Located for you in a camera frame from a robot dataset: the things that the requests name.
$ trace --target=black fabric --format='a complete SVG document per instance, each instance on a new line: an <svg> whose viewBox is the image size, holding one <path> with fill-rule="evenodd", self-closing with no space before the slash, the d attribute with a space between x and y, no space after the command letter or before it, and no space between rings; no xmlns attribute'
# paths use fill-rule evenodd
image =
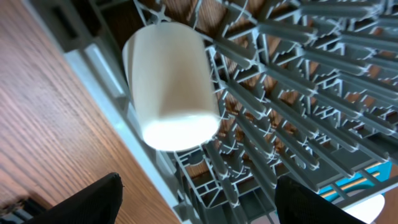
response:
<svg viewBox="0 0 398 224"><path fill-rule="evenodd" d="M275 204L281 224L364 224L287 176L278 179Z"/></svg>
<svg viewBox="0 0 398 224"><path fill-rule="evenodd" d="M113 224L122 194L119 174L111 173L26 224Z"/></svg>

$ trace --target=white cup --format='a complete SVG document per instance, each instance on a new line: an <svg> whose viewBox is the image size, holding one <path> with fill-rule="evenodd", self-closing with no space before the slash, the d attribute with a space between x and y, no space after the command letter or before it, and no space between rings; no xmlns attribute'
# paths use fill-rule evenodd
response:
<svg viewBox="0 0 398 224"><path fill-rule="evenodd" d="M143 140L180 151L217 132L216 105L203 40L191 27L163 22L138 30L123 47L123 63Z"/></svg>

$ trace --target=black object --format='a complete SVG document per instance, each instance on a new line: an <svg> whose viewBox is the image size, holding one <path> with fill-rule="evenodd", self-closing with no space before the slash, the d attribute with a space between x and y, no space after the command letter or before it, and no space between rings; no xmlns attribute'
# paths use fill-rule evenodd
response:
<svg viewBox="0 0 398 224"><path fill-rule="evenodd" d="M0 208L0 224L22 224L46 212L46 209L31 198L19 200Z"/></svg>
<svg viewBox="0 0 398 224"><path fill-rule="evenodd" d="M122 194L119 174L111 173L26 224L113 224Z"/></svg>
<svg viewBox="0 0 398 224"><path fill-rule="evenodd" d="M275 205L281 224L364 224L285 175L278 179Z"/></svg>

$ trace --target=wooden floor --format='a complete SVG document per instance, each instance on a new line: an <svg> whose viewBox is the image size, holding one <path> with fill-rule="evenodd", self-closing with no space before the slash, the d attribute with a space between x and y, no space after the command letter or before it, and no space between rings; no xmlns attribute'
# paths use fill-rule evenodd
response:
<svg viewBox="0 0 398 224"><path fill-rule="evenodd" d="M22 3L0 0L0 205L54 206L109 172L125 186L117 223L177 223ZM395 189L377 224L398 222L397 209Z"/></svg>

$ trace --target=dishwasher rack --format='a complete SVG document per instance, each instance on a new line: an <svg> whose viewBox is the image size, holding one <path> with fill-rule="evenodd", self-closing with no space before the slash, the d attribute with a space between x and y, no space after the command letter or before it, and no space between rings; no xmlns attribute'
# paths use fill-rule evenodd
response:
<svg viewBox="0 0 398 224"><path fill-rule="evenodd" d="M127 0L88 0L100 32L71 0L25 4L182 223L274 222L281 175L314 192L334 189L345 198L340 208L397 187L398 176L379 180L369 166L398 161L398 1L270 0L258 16L246 10L248 0L212 1L227 9L214 37L197 27L202 0L193 2L186 24L205 41L220 118L229 127L183 152L151 149L137 131L121 50L103 16ZM152 7L133 2L143 26L173 20L159 0ZM231 29L242 20L249 25ZM274 52L268 36L280 40ZM267 77L278 81L272 90L264 88ZM253 78L252 88L242 85ZM297 96L291 104L286 93ZM231 97L237 111L228 108ZM277 124L274 112L283 117ZM190 177L188 168L199 164L209 171ZM359 177L372 187L347 196L339 183Z"/></svg>

